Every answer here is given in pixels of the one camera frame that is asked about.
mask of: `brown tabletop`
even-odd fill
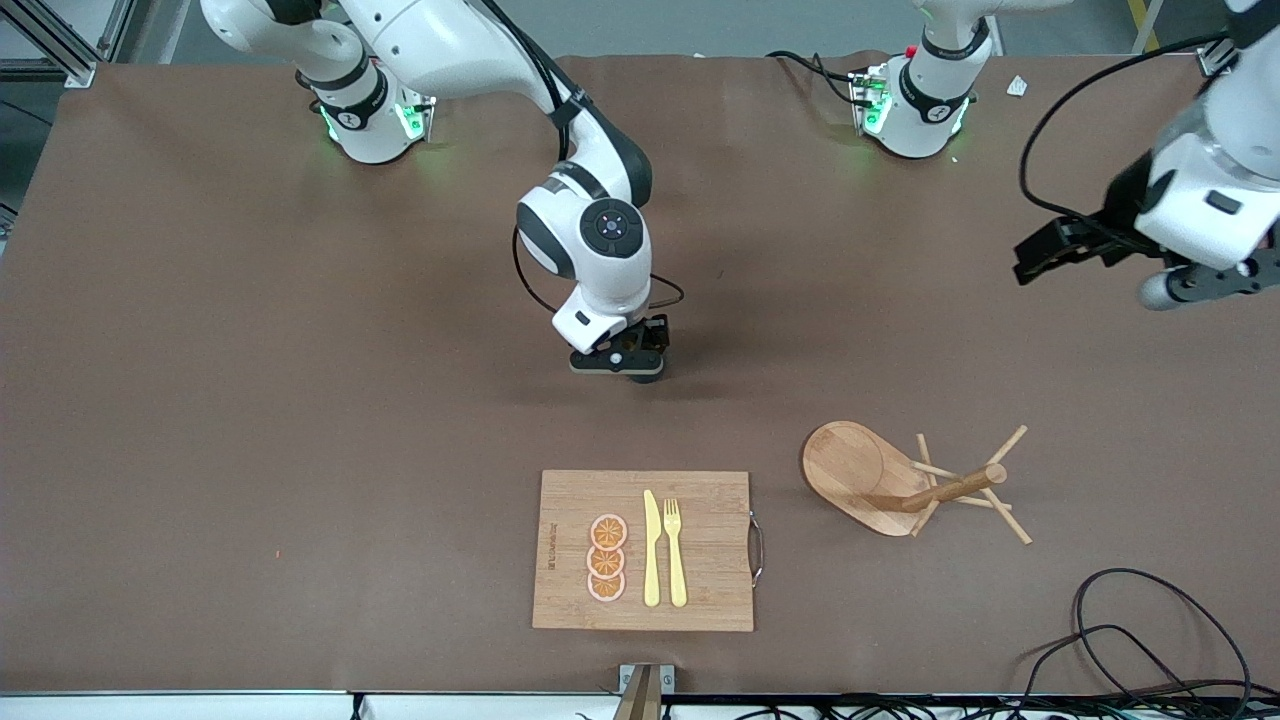
[[[1151,261],[1010,272],[1048,219],[1021,143],[1107,61],[993,60],[923,161],[777,61],[567,61],[653,159],[655,270],[689,291],[648,387],[571,374],[515,278],[515,202],[554,158],[527,101],[447,102],[433,145],[361,167],[287,67],[100,69],[0,278],[0,683],[582,691],[663,661],[698,692],[1010,691],[1110,565],[1183,584],[1275,680],[1277,299],[1156,314]],[[1166,59],[1085,94],[1036,186],[1097,208],[1197,85]],[[1028,424],[1001,495],[1036,543],[963,506],[918,539],[858,525],[800,475],[835,419],[961,470]],[[756,630],[531,629],[544,468],[750,471]],[[1098,591],[1091,620],[1233,673],[1180,603]],[[1038,688],[1106,685],[1076,653]]]

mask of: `knife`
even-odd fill
[[[662,516],[653,491],[644,491],[644,603],[657,607],[662,601],[658,592],[658,538],[662,537]]]

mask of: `citrus slice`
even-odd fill
[[[627,577],[618,574],[617,578],[600,579],[595,575],[586,577],[586,592],[600,602],[613,602],[622,597],[622,591],[627,589]]]
[[[602,580],[617,578],[626,561],[621,547],[618,550],[590,547],[586,551],[586,571]]]
[[[627,524],[609,512],[591,523],[591,544],[600,550],[617,550],[627,541]]]

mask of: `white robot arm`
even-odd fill
[[[1166,269],[1138,291],[1152,310],[1280,284],[1280,0],[1228,0],[1238,64],[1111,183],[1102,210],[1059,218],[1018,246],[1021,284],[1098,256]]]
[[[529,252],[577,282],[552,323],[576,351],[575,370],[655,377],[666,322],[644,318],[652,246],[637,210],[650,195],[649,160],[500,8],[483,1],[497,20],[465,0],[346,0],[351,28],[321,19],[319,0],[201,5],[233,47],[293,61],[320,99],[330,135],[358,161],[393,160],[419,140],[420,123],[406,120],[426,95],[512,91],[535,102],[575,146],[516,211]],[[605,347],[622,334],[626,343]]]
[[[910,56],[868,69],[858,124],[888,151],[928,158],[960,131],[969,91],[993,40],[987,15],[1048,10],[1071,0],[910,0],[924,14],[924,35]]]

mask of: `gray floor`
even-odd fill
[[[237,53],[205,24],[200,0],[143,0],[125,58],[141,63],[276,63]],[[736,55],[772,50],[846,55],[900,51],[920,36],[908,0],[502,0],[552,55]],[[1172,42],[1222,26],[1221,0],[1166,0],[1156,33]],[[1137,35],[1126,0],[1074,0],[1066,8],[1000,20],[1006,54],[1128,53]],[[0,82],[0,99],[52,119],[58,83]],[[0,200],[20,208],[47,128],[0,108]]]

